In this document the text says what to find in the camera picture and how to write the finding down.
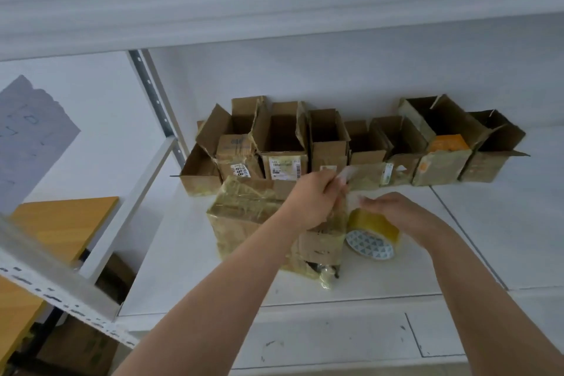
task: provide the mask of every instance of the roll of tape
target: roll of tape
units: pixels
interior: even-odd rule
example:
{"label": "roll of tape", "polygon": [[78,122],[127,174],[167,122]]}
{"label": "roll of tape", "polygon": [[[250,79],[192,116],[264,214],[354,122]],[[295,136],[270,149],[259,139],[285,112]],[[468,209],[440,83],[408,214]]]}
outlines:
{"label": "roll of tape", "polygon": [[395,256],[399,229],[381,214],[355,209],[349,214],[346,240],[363,256],[387,260]]}

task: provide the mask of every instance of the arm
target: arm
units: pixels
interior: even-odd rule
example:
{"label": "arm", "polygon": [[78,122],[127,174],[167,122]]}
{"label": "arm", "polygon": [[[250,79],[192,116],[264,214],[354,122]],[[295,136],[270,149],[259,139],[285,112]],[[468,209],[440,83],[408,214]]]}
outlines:
{"label": "arm", "polygon": [[325,221],[342,188],[331,170],[302,177],[276,214],[190,291],[114,376],[226,375],[292,243]]}
{"label": "arm", "polygon": [[427,249],[476,376],[560,375],[564,357],[443,220],[397,192],[363,198]]}

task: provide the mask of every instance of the left hand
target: left hand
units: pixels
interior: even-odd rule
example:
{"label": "left hand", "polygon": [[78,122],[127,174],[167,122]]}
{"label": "left hand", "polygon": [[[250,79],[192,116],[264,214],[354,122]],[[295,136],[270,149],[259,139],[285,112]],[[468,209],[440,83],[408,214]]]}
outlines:
{"label": "left hand", "polygon": [[323,223],[335,202],[348,188],[335,178],[332,169],[311,172],[300,178],[278,214],[299,230],[308,230]]}

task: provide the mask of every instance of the forearm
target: forearm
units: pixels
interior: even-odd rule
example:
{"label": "forearm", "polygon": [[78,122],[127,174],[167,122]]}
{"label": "forearm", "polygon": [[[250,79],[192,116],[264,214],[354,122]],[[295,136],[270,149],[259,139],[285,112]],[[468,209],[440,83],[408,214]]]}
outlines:
{"label": "forearm", "polygon": [[267,220],[143,338],[116,376],[225,375],[299,231]]}
{"label": "forearm", "polygon": [[474,374],[564,374],[560,352],[459,235],[445,225],[434,238],[426,248]]}

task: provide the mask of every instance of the hand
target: hand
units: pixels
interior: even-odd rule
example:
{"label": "hand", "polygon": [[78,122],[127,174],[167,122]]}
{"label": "hand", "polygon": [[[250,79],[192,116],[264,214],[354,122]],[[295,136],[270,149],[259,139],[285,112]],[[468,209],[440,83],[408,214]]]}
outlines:
{"label": "hand", "polygon": [[335,178],[332,169],[306,174],[296,182],[277,214],[287,223],[295,224],[296,230],[308,230],[323,223],[335,202],[347,186]]}
{"label": "hand", "polygon": [[424,248],[442,233],[452,232],[442,219],[398,192],[386,193],[376,199],[361,197],[360,208],[383,215]]}

